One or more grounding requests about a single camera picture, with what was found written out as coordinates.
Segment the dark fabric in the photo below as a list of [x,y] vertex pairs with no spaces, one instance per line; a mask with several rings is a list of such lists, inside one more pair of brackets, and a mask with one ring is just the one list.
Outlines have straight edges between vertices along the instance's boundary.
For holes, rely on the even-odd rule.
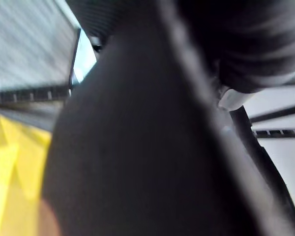
[[292,79],[295,0],[180,1],[196,41],[220,61],[220,80],[251,93]]
[[138,0],[66,0],[88,36],[106,44],[128,9]]
[[42,194],[63,235],[259,235],[204,117],[142,3],[55,127]]

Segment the white wall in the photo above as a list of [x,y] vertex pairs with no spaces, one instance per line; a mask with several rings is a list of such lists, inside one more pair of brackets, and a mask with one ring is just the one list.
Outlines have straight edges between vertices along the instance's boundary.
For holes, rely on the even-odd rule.
[[[295,87],[266,89],[245,103],[249,117],[295,105]],[[256,123],[253,129],[295,128],[295,115]],[[295,204],[295,139],[259,139],[280,172]]]

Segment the metal frame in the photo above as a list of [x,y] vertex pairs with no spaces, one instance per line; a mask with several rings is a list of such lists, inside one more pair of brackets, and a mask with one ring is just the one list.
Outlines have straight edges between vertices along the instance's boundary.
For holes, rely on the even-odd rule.
[[295,106],[292,106],[292,107],[276,110],[274,112],[265,113],[262,115],[252,117],[250,118],[250,122],[257,123],[257,122],[266,121],[269,119],[280,118],[280,117],[285,117],[285,116],[294,115],[294,114],[295,114]]
[[75,56],[77,53],[78,43],[80,39],[81,29],[77,29],[77,38],[74,50],[72,52],[72,63],[70,67],[70,73],[68,83],[57,86],[47,86],[38,88],[27,88],[18,90],[9,90],[0,92],[0,105],[13,104],[19,102],[43,102],[43,101],[54,101],[64,100],[68,96],[71,96],[72,75]]

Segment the gray surface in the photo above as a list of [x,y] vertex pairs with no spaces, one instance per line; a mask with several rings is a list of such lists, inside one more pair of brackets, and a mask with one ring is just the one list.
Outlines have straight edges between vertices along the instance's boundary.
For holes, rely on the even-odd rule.
[[52,131],[62,107],[63,101],[24,103],[11,108],[0,108],[0,114],[27,125]]
[[53,0],[0,0],[0,91],[68,83],[76,35]]

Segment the yellow surface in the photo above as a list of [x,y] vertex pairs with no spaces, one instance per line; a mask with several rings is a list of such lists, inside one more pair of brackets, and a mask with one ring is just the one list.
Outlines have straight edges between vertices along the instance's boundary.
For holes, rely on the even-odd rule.
[[0,236],[37,235],[51,134],[0,116]]

